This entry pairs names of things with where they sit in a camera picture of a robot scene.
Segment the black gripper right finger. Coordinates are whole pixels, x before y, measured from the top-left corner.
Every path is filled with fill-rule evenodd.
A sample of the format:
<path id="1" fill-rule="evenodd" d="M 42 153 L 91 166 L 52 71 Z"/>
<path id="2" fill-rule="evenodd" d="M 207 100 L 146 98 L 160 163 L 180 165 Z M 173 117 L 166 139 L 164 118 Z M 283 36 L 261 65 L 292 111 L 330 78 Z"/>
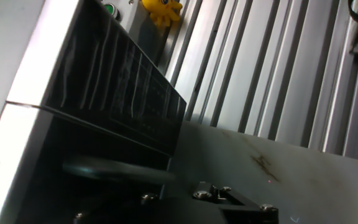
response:
<path id="1" fill-rule="evenodd" d="M 208 219 L 213 215 L 222 218 L 222 223 L 278 224 L 278 208 L 271 204 L 259 205 L 231 187 L 217 188 L 208 182 L 200 182 L 193 192 L 193 200 L 201 202 L 201 210 Z"/>

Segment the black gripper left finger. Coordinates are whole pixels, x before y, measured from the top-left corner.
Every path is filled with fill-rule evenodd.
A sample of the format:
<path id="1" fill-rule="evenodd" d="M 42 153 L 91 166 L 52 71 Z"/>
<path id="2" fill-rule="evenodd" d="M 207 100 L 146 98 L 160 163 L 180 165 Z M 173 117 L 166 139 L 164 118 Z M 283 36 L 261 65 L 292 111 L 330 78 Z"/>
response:
<path id="1" fill-rule="evenodd" d="M 74 213 L 73 224 L 147 223 L 160 199 L 159 195 L 102 194 L 81 201 Z"/>

